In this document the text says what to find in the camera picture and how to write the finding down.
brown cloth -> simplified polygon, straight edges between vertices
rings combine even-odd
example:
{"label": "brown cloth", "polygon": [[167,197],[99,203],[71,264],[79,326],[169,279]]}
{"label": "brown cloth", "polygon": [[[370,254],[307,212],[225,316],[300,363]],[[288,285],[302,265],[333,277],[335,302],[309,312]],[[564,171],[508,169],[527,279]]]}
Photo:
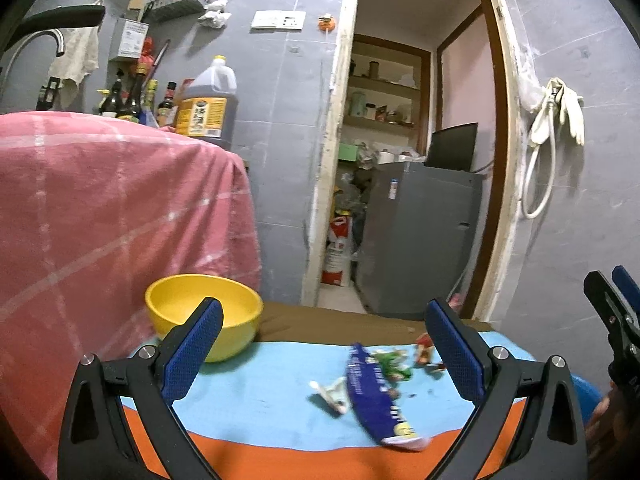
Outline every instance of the brown cloth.
{"label": "brown cloth", "polygon": [[[463,319],[463,322],[478,332],[493,330],[485,322],[469,319]],[[255,340],[344,346],[355,342],[364,346],[410,345],[424,331],[423,321],[389,319],[373,314],[265,301]]]}

green box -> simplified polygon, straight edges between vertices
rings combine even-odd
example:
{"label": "green box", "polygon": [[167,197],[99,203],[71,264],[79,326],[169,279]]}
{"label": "green box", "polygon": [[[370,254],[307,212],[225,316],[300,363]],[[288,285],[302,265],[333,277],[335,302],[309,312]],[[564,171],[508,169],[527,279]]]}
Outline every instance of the green box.
{"label": "green box", "polygon": [[341,142],[340,149],[338,150],[338,158],[340,160],[355,162],[358,159],[358,147],[355,144],[343,144]]}

monitor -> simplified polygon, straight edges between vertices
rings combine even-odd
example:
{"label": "monitor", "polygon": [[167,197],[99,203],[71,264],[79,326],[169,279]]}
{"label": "monitor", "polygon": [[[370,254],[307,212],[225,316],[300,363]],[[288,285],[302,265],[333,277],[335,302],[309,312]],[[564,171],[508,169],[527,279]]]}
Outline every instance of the monitor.
{"label": "monitor", "polygon": [[478,123],[460,124],[434,132],[424,165],[443,170],[471,171]]}

blue gripper pad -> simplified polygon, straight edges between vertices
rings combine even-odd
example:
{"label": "blue gripper pad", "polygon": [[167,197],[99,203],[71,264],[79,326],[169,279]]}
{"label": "blue gripper pad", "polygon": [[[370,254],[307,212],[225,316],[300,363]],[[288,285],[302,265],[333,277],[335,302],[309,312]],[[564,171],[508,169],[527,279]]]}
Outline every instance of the blue gripper pad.
{"label": "blue gripper pad", "polygon": [[222,330],[222,322],[222,304],[214,298],[205,298],[184,324],[175,326],[166,335],[159,347],[156,377],[167,404],[187,394]]}
{"label": "blue gripper pad", "polygon": [[622,265],[614,267],[611,278],[634,312],[640,316],[640,288],[638,284]]}
{"label": "blue gripper pad", "polygon": [[424,323],[460,397],[474,404],[481,402],[491,373],[487,344],[478,332],[462,325],[456,313],[442,300],[429,302]]}

ceiling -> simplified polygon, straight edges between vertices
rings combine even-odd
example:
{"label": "ceiling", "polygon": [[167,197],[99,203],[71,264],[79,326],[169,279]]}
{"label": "ceiling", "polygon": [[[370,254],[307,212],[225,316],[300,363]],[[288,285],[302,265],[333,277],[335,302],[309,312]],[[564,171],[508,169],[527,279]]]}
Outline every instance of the ceiling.
{"label": "ceiling", "polygon": [[480,0],[358,0],[356,33],[435,50],[479,4]]}

